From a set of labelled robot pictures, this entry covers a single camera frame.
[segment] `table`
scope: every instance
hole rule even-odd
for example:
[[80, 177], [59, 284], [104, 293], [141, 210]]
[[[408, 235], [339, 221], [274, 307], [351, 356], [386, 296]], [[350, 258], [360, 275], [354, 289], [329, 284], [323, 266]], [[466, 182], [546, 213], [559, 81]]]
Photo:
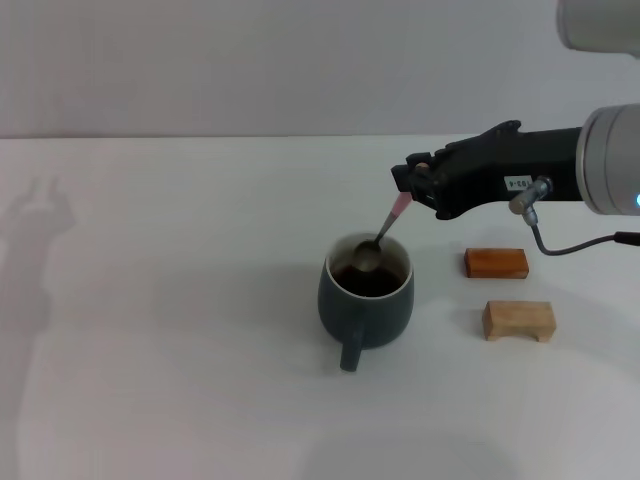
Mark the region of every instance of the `table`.
[[[391, 166], [459, 138], [0, 141], [0, 478], [636, 478], [632, 247], [547, 258], [505, 204], [412, 205], [409, 327], [339, 371], [324, 254], [378, 228]], [[538, 213], [549, 248], [640, 228]], [[467, 247], [525, 248], [530, 276], [466, 279]], [[553, 303], [548, 345], [482, 339], [512, 299]]]

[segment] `wooden block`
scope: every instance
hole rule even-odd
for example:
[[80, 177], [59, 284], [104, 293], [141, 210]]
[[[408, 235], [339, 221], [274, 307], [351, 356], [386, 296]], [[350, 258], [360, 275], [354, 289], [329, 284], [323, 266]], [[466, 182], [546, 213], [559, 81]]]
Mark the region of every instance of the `wooden block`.
[[515, 248], [467, 248], [464, 263], [469, 278], [527, 278], [529, 264], [524, 250]]
[[556, 319], [549, 302], [488, 302], [482, 325], [488, 341], [526, 335], [538, 342], [548, 342], [556, 331]]

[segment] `mug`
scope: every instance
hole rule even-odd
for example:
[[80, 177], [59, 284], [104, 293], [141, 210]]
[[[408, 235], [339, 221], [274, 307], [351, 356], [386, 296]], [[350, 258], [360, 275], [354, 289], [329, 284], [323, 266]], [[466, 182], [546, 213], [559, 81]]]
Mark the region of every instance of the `mug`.
[[[395, 340], [407, 327], [413, 310], [413, 265], [407, 251], [393, 238], [381, 240], [382, 261], [376, 271], [355, 271], [350, 283], [341, 285], [347, 269], [353, 273], [350, 264], [356, 246], [374, 238], [375, 234], [359, 233], [338, 240], [325, 259], [320, 277], [320, 319], [331, 336], [342, 343], [340, 368], [348, 372], [356, 371], [362, 349], [381, 347]], [[375, 284], [379, 278], [376, 272], [393, 275], [397, 288], [380, 290], [384, 286]]]

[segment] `spoon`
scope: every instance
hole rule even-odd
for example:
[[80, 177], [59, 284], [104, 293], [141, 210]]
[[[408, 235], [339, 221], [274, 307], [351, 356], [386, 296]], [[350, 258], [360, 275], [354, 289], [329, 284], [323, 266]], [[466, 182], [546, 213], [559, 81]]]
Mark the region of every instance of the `spoon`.
[[380, 232], [374, 240], [365, 240], [360, 243], [353, 251], [353, 258], [351, 259], [351, 266], [361, 272], [372, 272], [380, 266], [382, 262], [382, 248], [380, 248], [380, 240], [391, 228], [397, 218], [406, 210], [411, 203], [411, 194], [403, 192], [398, 195], [393, 208], [387, 219], [382, 224]]

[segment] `dark liquid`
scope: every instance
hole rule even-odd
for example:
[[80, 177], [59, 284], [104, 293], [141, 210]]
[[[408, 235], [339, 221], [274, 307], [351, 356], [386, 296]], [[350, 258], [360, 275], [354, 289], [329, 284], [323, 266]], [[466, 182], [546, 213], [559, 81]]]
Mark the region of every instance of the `dark liquid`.
[[383, 297], [398, 290], [404, 280], [385, 268], [373, 272], [361, 272], [357, 268], [347, 267], [333, 274], [338, 285], [361, 297]]

